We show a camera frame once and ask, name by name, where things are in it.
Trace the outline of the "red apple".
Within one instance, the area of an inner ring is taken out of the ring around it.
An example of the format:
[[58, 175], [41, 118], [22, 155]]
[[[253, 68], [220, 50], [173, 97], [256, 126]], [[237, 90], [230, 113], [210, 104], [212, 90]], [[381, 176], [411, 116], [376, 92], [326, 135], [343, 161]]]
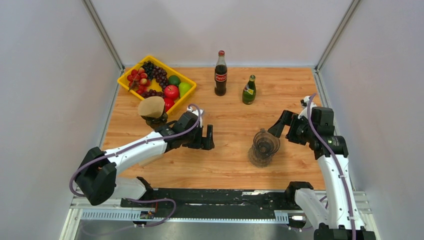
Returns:
[[163, 100], [164, 100], [165, 112], [167, 113], [175, 105], [175, 102], [173, 99], [168, 97], [165, 97]]
[[177, 100], [180, 97], [179, 88], [175, 85], [168, 85], [163, 90], [166, 98], [169, 98], [173, 101]]

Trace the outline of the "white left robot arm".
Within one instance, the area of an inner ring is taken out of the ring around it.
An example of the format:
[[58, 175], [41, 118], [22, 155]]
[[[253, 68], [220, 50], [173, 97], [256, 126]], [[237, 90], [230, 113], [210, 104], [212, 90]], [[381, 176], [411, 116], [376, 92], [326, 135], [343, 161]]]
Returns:
[[202, 116], [202, 110], [186, 111], [178, 120], [162, 124], [126, 145], [108, 150], [91, 148], [72, 175], [69, 187], [76, 183], [81, 192], [75, 191], [74, 195], [85, 197], [92, 206], [97, 206], [122, 186], [118, 175], [136, 164], [146, 165], [180, 147], [212, 150], [215, 147], [213, 125], [207, 125], [203, 136]]

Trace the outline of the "green glass bottle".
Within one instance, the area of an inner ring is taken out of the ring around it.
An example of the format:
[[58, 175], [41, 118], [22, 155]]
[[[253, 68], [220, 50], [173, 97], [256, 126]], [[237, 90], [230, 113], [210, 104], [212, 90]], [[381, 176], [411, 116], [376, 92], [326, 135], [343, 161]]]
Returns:
[[256, 76], [250, 75], [249, 81], [243, 88], [242, 92], [242, 102], [246, 105], [250, 105], [254, 102], [256, 98], [256, 84], [255, 84]]

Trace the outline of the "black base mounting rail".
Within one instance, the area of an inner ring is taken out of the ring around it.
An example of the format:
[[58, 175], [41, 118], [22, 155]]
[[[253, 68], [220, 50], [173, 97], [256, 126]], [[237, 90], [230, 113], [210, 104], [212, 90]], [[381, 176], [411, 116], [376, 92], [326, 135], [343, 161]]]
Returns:
[[275, 211], [302, 211], [283, 190], [157, 188], [141, 199], [151, 203], [122, 199], [120, 205], [156, 210], [158, 218], [172, 214], [172, 218], [187, 219], [266, 220], [275, 219]]

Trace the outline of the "grey coffee dripper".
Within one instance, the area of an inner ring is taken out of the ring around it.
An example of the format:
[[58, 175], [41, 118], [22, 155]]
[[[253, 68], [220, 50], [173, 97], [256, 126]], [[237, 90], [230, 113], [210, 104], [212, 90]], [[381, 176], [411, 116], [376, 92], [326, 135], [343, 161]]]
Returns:
[[273, 157], [280, 149], [280, 139], [261, 128], [253, 139], [253, 154], [256, 158], [265, 159]]

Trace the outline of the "red apple upper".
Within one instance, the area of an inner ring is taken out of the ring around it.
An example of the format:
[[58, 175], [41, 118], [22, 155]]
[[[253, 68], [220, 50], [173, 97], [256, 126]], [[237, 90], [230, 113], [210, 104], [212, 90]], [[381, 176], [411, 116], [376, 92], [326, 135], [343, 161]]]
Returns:
[[169, 98], [173, 101], [177, 100], [180, 97], [179, 88], [175, 85], [168, 85], [163, 90], [166, 98]]

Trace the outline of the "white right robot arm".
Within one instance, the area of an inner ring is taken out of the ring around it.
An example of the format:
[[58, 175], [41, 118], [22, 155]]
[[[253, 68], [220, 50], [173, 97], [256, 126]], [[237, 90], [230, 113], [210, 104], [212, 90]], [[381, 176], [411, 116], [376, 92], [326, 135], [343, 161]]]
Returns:
[[314, 229], [315, 240], [374, 240], [366, 230], [350, 185], [348, 148], [345, 139], [335, 135], [334, 112], [327, 107], [305, 108], [300, 114], [284, 110], [268, 132], [279, 138], [285, 126], [285, 138], [292, 143], [309, 145], [324, 177], [324, 206], [307, 182], [291, 182], [285, 195], [292, 209], [303, 210]]

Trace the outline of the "glass carafe right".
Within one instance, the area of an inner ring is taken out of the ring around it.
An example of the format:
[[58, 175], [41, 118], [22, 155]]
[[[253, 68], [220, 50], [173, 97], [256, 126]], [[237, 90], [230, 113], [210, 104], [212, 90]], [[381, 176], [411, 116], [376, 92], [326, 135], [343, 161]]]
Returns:
[[255, 167], [265, 168], [271, 164], [274, 154], [263, 154], [252, 145], [247, 156], [249, 162]]

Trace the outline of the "dark grape bunch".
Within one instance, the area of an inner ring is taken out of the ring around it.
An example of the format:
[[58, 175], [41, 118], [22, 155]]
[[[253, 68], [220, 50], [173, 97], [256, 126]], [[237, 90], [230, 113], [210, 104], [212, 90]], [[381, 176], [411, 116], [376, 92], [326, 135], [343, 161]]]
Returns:
[[147, 74], [147, 79], [150, 81], [155, 80], [162, 90], [169, 85], [168, 73], [164, 68], [155, 65], [152, 61], [145, 61], [142, 68]]
[[149, 98], [149, 97], [161, 97], [165, 98], [165, 94], [162, 91], [156, 91], [154, 89], [150, 89], [148, 91], [145, 91], [141, 94], [143, 98]]

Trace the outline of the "dark grape bunch lower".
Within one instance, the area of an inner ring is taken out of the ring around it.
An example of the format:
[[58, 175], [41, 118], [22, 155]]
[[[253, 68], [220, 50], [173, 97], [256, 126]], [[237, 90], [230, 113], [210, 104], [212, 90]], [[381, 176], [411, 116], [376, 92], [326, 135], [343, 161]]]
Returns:
[[143, 98], [149, 98], [149, 97], [161, 97], [165, 98], [165, 94], [162, 91], [156, 91], [154, 89], [150, 89], [148, 91], [145, 91], [141, 94]]

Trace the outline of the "red apple lower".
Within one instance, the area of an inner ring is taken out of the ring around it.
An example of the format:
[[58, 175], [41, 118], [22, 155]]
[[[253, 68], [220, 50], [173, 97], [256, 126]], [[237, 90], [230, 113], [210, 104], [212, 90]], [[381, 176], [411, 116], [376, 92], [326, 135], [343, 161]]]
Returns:
[[168, 97], [165, 97], [163, 100], [164, 100], [165, 112], [167, 113], [175, 105], [175, 102], [173, 99]]

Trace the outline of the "green pear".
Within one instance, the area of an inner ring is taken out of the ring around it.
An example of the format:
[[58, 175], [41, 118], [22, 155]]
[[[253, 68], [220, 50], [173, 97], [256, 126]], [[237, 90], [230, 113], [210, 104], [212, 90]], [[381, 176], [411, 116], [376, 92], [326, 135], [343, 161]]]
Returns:
[[192, 85], [190, 85], [189, 83], [181, 82], [178, 85], [179, 97], [182, 98], [183, 96], [185, 96], [191, 88], [192, 88]]

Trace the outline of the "cola glass bottle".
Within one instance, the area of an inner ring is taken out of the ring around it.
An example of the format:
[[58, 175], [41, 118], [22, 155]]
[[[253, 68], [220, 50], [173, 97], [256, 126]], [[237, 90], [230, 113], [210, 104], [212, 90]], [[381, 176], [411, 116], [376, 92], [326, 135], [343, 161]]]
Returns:
[[227, 91], [228, 67], [225, 61], [225, 51], [218, 52], [218, 60], [214, 69], [214, 92], [217, 96], [224, 96]]

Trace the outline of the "brown paper coffee filter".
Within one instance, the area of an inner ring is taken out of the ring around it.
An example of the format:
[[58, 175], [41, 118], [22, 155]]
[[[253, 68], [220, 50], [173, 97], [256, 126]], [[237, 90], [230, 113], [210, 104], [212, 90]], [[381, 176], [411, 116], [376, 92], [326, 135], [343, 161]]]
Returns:
[[137, 113], [142, 117], [157, 119], [165, 112], [165, 101], [160, 96], [151, 96], [142, 100], [138, 107]]

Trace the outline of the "dark grape bunch upper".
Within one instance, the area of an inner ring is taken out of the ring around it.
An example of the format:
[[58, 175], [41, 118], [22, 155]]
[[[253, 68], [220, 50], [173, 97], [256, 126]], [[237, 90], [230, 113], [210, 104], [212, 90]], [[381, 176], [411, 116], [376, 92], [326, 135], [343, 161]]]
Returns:
[[150, 81], [155, 80], [162, 90], [169, 85], [168, 73], [164, 68], [155, 65], [152, 61], [145, 61], [142, 68], [147, 74], [147, 79]]

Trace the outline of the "amber coffee dripper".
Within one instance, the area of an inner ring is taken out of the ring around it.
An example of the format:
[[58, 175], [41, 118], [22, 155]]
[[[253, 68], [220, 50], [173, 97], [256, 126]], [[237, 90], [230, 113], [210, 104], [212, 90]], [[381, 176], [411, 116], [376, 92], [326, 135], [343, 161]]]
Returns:
[[145, 122], [146, 122], [146, 124], [149, 127], [151, 127], [154, 130], [154, 129], [160, 127], [160, 126], [163, 126], [163, 125], [166, 125], [167, 124], [167, 122], [168, 122], [168, 114], [165, 112], [165, 113], [163, 113], [158, 118], [146, 116], [145, 117]]

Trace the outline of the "green lime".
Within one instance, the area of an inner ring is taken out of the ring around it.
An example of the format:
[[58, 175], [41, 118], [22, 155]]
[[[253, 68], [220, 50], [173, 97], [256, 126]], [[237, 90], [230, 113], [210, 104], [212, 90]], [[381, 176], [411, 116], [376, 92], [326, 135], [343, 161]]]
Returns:
[[178, 87], [180, 85], [180, 83], [181, 83], [181, 80], [180, 80], [180, 78], [177, 75], [171, 75], [168, 78], [168, 83], [170, 85], [173, 85], [173, 86]]

